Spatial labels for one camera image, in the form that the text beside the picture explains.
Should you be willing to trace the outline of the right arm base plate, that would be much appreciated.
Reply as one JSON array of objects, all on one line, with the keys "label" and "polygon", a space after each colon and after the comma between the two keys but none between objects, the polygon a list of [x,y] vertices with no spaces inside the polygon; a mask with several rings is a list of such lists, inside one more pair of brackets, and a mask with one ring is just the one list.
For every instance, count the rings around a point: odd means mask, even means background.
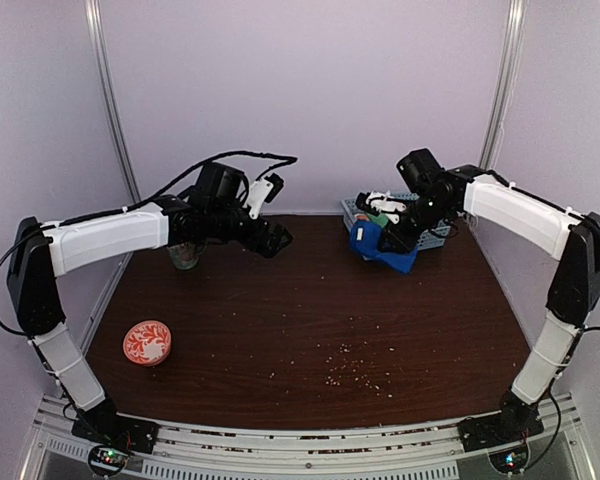
[{"label": "right arm base plate", "polygon": [[544,432],[544,425],[535,418],[523,426],[507,426],[502,413],[482,417],[467,417],[457,424],[459,438],[465,453],[490,449]]}]

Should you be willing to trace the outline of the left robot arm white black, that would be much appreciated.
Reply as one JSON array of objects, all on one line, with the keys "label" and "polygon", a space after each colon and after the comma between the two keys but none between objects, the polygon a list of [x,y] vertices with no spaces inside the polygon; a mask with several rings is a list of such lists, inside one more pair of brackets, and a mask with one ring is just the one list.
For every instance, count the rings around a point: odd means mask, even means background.
[{"label": "left robot arm white black", "polygon": [[214,164],[184,192],[161,194],[143,205],[75,219],[20,220],[6,254],[6,286],[17,324],[101,443],[117,442],[124,424],[76,335],[78,310],[68,304],[79,296],[76,275],[136,252],[209,241],[237,242],[272,258],[293,240],[284,226],[262,214],[284,185],[276,173],[247,181],[241,171]]}]

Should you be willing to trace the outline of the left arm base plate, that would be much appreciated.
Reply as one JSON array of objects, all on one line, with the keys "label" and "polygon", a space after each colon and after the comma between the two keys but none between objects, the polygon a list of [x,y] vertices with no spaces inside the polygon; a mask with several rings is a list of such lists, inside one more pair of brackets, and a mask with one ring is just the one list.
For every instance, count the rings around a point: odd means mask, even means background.
[{"label": "left arm base plate", "polygon": [[159,425],[153,421],[120,415],[115,408],[99,406],[89,411],[78,410],[71,433],[75,437],[124,452],[151,454]]}]

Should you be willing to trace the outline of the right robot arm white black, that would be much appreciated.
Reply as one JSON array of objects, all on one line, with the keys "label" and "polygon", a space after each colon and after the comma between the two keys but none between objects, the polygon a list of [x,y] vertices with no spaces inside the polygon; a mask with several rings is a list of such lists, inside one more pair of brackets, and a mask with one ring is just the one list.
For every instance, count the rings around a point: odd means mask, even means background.
[{"label": "right robot arm white black", "polygon": [[410,197],[369,190],[354,199],[369,217],[352,233],[355,249],[364,256],[413,258],[425,233],[434,234],[440,224],[455,231],[456,220],[469,217],[527,241],[555,263],[545,284],[542,327],[492,423],[499,440],[513,441],[530,426],[540,399],[569,365],[599,303],[600,213],[560,206],[474,165],[445,169],[405,160],[398,169],[413,190]]}]

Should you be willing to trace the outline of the light blue plastic basket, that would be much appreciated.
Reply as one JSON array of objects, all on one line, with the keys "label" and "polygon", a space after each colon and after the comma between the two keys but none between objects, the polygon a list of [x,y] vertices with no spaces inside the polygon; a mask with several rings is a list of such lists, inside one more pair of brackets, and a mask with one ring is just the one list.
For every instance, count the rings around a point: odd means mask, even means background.
[{"label": "light blue plastic basket", "polygon": [[[416,200],[418,196],[409,192],[398,192],[390,193],[391,196],[400,199]],[[349,198],[341,201],[341,207],[343,210],[343,221],[348,231],[351,230],[353,224],[356,221],[356,215],[364,214],[355,205],[355,199]],[[418,241],[419,250],[428,250],[434,248],[440,248],[444,245],[447,238],[452,238],[457,234],[457,228],[446,224],[444,221],[440,221],[438,225],[429,231],[425,231]]]}]

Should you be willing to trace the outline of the blue towel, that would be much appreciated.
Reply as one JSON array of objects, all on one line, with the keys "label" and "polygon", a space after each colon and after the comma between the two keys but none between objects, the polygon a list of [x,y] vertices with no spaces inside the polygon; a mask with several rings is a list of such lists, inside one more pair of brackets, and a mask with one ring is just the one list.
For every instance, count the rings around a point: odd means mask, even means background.
[{"label": "blue towel", "polygon": [[382,263],[391,269],[408,275],[416,262],[419,248],[415,247],[408,253],[381,249],[381,234],[383,229],[367,220],[357,220],[349,232],[349,247],[364,259]]}]

